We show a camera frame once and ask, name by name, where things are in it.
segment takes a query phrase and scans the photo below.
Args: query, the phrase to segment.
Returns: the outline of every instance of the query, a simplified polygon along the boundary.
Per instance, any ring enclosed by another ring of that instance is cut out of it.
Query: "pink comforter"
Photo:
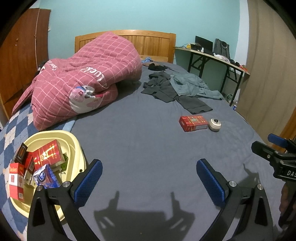
[[[140,56],[127,39],[104,33],[68,59],[48,61],[13,108],[32,98],[33,123],[43,130],[114,101],[116,82],[139,80]]]

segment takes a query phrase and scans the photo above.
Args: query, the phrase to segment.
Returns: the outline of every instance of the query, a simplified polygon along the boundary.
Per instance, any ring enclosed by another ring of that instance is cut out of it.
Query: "small round container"
[[[221,128],[221,122],[217,119],[211,119],[209,121],[209,129],[214,132],[218,132]]]

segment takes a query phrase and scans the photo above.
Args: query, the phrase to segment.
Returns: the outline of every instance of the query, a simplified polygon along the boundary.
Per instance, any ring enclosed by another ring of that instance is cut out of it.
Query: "wooden wardrobe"
[[[38,65],[48,61],[49,15],[49,9],[28,9],[0,47],[0,99],[8,119],[14,105],[31,84]]]

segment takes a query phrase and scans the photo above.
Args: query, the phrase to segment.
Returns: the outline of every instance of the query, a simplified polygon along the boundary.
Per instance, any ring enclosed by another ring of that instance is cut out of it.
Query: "gray bed sheet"
[[[219,119],[221,130],[184,132],[178,120],[190,115],[187,110],[176,101],[141,93],[151,73],[143,67],[140,81],[121,82],[115,102],[80,115],[71,131],[87,161],[103,163],[102,177],[79,209],[94,233],[105,241],[199,240],[219,212],[196,174],[196,162],[206,158],[227,180],[264,186],[277,234],[284,183],[272,176],[267,161],[252,153],[251,144],[261,138],[226,101],[204,98],[213,110],[202,115]],[[64,228],[75,240],[69,226]]]

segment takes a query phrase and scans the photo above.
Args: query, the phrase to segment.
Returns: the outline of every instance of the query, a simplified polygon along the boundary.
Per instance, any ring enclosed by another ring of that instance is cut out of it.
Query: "red packaging box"
[[[55,168],[65,162],[61,146],[57,140],[53,140],[34,151],[33,157],[36,171],[45,164]]]
[[[24,201],[24,165],[11,163],[9,167],[9,196]]]
[[[208,121],[201,115],[181,116],[179,123],[184,131],[196,131],[206,129]]]
[[[26,184],[28,185],[32,184],[34,171],[35,171],[35,167],[34,167],[33,153],[27,152],[26,159],[25,159],[25,175],[24,175],[24,182]]]

